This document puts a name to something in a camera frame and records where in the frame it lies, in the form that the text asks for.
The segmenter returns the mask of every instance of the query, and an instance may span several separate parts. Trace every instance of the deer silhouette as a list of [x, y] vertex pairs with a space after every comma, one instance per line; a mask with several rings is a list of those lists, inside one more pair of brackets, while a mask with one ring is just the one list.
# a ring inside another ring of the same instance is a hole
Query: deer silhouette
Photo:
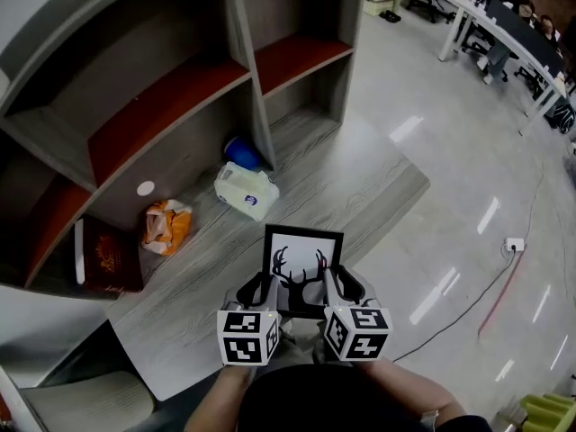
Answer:
[[277, 275], [283, 280], [280, 280], [280, 283], [284, 288], [288, 289], [288, 307], [291, 311], [295, 312], [315, 312], [318, 309], [318, 306], [313, 304], [308, 304], [304, 300], [304, 288], [306, 285], [311, 284], [312, 282], [321, 282], [324, 276], [324, 270], [328, 267], [328, 260], [324, 257], [322, 252], [317, 249], [316, 253], [316, 260], [318, 261], [318, 270], [316, 273], [315, 278], [306, 278], [306, 270], [302, 269], [304, 276], [301, 282], [295, 282], [292, 279], [292, 271], [288, 275], [282, 273], [282, 266], [286, 264], [284, 261], [284, 251], [286, 251], [288, 247], [284, 247], [282, 249], [278, 249], [274, 253], [274, 257], [272, 258], [272, 273]]

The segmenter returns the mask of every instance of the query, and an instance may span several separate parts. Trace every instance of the white circle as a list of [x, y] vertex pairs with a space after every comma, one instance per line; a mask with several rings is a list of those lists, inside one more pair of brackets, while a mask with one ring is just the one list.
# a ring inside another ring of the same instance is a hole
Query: white circle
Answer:
[[152, 181], [144, 181], [138, 186], [138, 189], [136, 189], [136, 194], [138, 194], [140, 197], [145, 197], [146, 195], [152, 194], [153, 190], [154, 183]]

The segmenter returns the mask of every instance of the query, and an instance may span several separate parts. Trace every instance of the deer antlers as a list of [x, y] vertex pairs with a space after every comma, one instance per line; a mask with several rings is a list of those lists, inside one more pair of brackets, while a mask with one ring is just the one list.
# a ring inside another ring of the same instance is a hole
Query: deer antlers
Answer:
[[[290, 271], [290, 274], [288, 276], [286, 276], [285, 274], [282, 273], [282, 266], [284, 264], [286, 264], [286, 261], [284, 261], [284, 251], [286, 251], [287, 248], [288, 247], [278, 249], [274, 253], [274, 256], [272, 258], [272, 263], [273, 263], [272, 273], [274, 275], [278, 275], [279, 277], [282, 277], [289, 284], [293, 284], [294, 281], [292, 279], [292, 271]], [[306, 270], [302, 269], [302, 272], [303, 272], [303, 278], [301, 281], [302, 284], [308, 284], [311, 282], [319, 282], [320, 280], [322, 280], [324, 269], [326, 269], [328, 267], [328, 260], [326, 259], [326, 257], [322, 254], [322, 252], [319, 249], [317, 249], [316, 251], [318, 252], [318, 253], [316, 253], [316, 260], [318, 262], [318, 270], [316, 273], [316, 277], [311, 278], [310, 280], [306, 280]]]

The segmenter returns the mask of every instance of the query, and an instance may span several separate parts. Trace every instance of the red shelf board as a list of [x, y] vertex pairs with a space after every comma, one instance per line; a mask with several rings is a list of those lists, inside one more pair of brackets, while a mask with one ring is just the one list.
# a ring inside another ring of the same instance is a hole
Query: red shelf board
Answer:
[[161, 131], [247, 73], [230, 58], [191, 58], [160, 78], [88, 140], [96, 183], [102, 185]]
[[352, 47], [341, 41], [307, 35], [291, 35], [262, 48], [255, 54], [262, 94], [351, 51]]
[[28, 218], [27, 241], [30, 241], [26, 264], [25, 287], [30, 286], [37, 268], [52, 250], [58, 237], [74, 220], [90, 193], [62, 175], [56, 175], [44, 195], [36, 202]]

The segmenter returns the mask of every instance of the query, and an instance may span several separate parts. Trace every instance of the green plastic object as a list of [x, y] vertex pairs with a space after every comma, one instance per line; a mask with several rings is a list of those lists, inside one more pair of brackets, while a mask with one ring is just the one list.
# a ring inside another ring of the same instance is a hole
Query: green plastic object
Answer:
[[576, 402], [553, 393], [527, 395], [520, 403], [528, 414], [524, 432], [566, 432], [576, 417]]

